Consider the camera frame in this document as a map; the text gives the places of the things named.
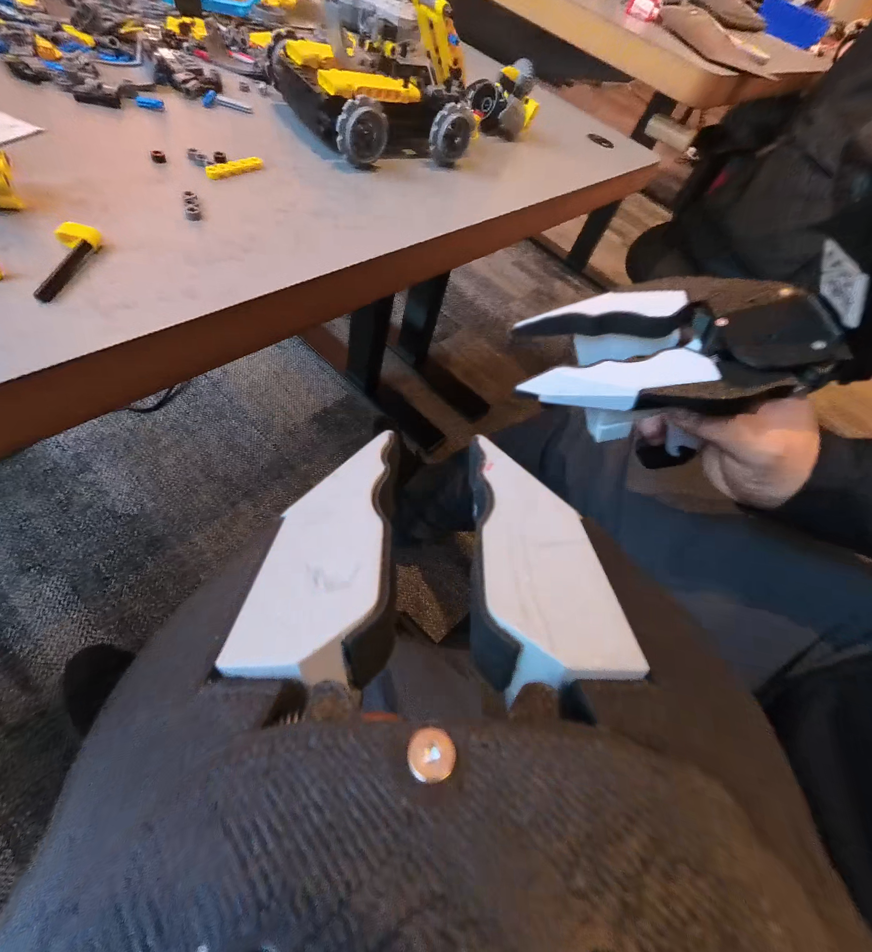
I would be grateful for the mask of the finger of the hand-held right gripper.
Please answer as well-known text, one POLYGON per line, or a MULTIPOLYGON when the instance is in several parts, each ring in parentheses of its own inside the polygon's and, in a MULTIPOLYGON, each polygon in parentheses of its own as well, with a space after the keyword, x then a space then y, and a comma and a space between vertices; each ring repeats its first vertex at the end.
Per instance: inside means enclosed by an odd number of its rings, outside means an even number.
POLYGON ((513 339, 570 337, 579 366, 675 348, 696 306, 685 291, 605 292, 520 321, 513 339))
POLYGON ((630 436, 644 414, 636 405, 647 390, 713 384, 721 379, 713 359, 677 348, 623 361, 556 366, 521 382, 515 392, 549 406, 583 410, 593 441, 609 443, 630 436))

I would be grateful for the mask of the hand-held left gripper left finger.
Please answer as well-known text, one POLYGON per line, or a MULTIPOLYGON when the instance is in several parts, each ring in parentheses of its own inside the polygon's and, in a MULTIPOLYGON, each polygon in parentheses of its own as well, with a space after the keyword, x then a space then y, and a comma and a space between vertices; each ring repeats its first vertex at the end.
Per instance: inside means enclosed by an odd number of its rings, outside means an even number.
POLYGON ((385 430, 287 507, 217 673, 366 686, 384 669, 394 644, 398 463, 399 437, 385 430))

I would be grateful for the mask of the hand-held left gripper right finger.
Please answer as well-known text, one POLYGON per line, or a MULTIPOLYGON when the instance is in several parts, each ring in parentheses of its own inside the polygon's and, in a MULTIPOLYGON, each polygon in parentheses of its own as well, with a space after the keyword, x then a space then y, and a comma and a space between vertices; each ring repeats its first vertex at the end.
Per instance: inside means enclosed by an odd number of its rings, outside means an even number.
POLYGON ((484 436, 469 447, 476 527, 470 649, 513 708, 533 684, 639 683, 650 673, 582 517, 484 436))

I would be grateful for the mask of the black axle rod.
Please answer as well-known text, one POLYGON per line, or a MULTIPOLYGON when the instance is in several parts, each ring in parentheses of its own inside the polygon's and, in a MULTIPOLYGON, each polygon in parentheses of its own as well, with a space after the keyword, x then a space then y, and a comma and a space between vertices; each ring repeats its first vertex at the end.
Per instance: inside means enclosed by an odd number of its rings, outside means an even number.
POLYGON ((96 246, 90 241, 86 239, 79 240, 33 292, 33 298, 39 303, 52 302, 75 278, 80 269, 85 266, 85 261, 93 256, 96 251, 96 246))

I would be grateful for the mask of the person's right forearm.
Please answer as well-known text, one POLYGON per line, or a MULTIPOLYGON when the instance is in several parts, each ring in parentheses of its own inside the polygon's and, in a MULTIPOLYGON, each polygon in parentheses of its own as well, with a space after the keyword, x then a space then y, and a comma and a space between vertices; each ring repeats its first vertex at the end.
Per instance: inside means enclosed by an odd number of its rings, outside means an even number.
POLYGON ((872 439, 822 429, 803 487, 781 506, 743 508, 872 560, 872 439))

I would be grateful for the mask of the black desk leg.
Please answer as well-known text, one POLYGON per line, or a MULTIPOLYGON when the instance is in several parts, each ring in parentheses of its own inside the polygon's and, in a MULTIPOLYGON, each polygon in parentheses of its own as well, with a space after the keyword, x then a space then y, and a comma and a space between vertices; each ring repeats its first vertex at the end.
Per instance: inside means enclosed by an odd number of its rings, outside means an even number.
POLYGON ((354 310, 349 316, 345 373, 367 397, 380 387, 384 352, 392 319, 394 295, 354 310))
POLYGON ((442 311, 451 272, 444 272, 410 288, 395 349, 406 363, 421 369, 429 355, 442 311))

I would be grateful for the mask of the person's right hand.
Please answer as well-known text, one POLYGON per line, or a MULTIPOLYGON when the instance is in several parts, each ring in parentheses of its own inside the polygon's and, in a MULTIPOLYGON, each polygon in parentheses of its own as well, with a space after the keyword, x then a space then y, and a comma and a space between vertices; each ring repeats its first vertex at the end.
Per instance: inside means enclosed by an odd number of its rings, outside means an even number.
POLYGON ((636 424, 649 445, 661 446, 676 428, 699 441, 704 475, 740 506, 774 509, 788 502, 811 477, 821 435, 809 397, 791 396, 733 417, 670 410, 636 424))

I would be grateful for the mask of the black hooded jacket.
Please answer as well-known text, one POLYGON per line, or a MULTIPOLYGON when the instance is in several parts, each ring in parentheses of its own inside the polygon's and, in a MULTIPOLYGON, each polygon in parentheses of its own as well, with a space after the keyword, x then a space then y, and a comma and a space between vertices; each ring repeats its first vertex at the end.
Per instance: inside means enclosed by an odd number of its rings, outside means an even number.
POLYGON ((742 104, 695 145, 678 207, 631 244, 627 277, 809 282, 821 226, 872 198, 872 21, 810 89, 742 104))

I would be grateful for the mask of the dark shoe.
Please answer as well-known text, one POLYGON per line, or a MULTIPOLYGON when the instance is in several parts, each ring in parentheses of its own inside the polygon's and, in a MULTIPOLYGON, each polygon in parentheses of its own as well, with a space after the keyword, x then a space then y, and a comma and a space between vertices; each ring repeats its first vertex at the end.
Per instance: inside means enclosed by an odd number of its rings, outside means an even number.
POLYGON ((476 528, 469 455, 418 463, 398 487, 392 528, 397 544, 424 545, 476 528))

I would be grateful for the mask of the person's black trousers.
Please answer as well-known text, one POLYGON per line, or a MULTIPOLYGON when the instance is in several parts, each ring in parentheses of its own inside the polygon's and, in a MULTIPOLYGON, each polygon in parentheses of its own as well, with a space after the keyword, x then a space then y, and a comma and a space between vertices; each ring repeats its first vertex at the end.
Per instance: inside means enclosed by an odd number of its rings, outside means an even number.
POLYGON ((700 463, 645 470, 555 409, 491 440, 669 591, 752 690, 872 654, 872 555, 718 494, 700 463))

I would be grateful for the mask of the black flat floor bar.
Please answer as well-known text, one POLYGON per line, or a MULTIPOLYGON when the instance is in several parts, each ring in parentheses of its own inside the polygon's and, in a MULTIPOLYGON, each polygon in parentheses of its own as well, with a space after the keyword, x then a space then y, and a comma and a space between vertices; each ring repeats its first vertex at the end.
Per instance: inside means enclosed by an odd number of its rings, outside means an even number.
POLYGON ((418 375, 442 402, 467 422, 477 422, 490 411, 486 399, 441 363, 427 360, 418 368, 418 375))
POLYGON ((397 389, 381 383, 372 396, 382 417, 420 452, 432 454, 442 447, 445 433, 397 389))

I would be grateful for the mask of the tan side table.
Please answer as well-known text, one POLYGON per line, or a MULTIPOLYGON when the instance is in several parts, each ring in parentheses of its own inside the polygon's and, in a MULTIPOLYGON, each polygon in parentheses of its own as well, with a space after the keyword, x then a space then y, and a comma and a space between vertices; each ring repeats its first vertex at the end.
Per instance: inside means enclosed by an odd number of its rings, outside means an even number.
POLYGON ((619 2, 495 5, 675 102, 702 111, 809 89, 833 63, 830 52, 818 55, 766 33, 735 31, 741 42, 768 56, 771 77, 757 76, 705 60, 656 23, 627 16, 619 2))

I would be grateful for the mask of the dark cloth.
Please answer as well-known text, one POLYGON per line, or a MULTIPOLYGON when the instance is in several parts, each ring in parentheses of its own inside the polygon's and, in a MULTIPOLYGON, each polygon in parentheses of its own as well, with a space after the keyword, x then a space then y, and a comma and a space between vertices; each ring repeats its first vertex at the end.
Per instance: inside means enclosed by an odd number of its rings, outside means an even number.
POLYGON ((722 14, 690 2, 665 3, 658 19, 663 29, 703 59, 738 72, 766 75, 772 57, 750 40, 734 34, 722 14))

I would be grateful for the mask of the blue flat object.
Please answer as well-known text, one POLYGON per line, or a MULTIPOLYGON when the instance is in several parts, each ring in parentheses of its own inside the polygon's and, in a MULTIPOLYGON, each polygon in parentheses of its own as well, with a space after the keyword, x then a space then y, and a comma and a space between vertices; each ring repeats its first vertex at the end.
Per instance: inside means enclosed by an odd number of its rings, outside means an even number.
POLYGON ((757 12, 764 21, 764 33, 803 51, 820 43, 832 23, 827 13, 804 3, 761 1, 757 12))

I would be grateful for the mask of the yellow black toy vehicle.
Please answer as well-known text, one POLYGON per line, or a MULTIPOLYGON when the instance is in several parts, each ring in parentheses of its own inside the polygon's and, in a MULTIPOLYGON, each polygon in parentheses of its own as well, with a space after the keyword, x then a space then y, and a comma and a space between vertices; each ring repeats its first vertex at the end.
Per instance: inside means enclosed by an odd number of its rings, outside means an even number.
POLYGON ((398 154, 452 169, 480 133, 515 141, 539 109, 526 58, 466 80, 446 1, 323 2, 322 30, 277 30, 265 65, 297 118, 357 170, 398 154))

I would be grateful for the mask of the pile of building bricks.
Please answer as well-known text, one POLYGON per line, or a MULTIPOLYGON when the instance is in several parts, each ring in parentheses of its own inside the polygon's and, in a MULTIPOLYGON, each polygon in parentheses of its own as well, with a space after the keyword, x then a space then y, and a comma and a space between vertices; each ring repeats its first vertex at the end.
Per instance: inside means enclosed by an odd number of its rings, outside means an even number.
POLYGON ((211 109, 263 85, 263 51, 296 2, 0 1, 0 59, 13 77, 56 85, 79 103, 165 106, 158 88, 211 109))

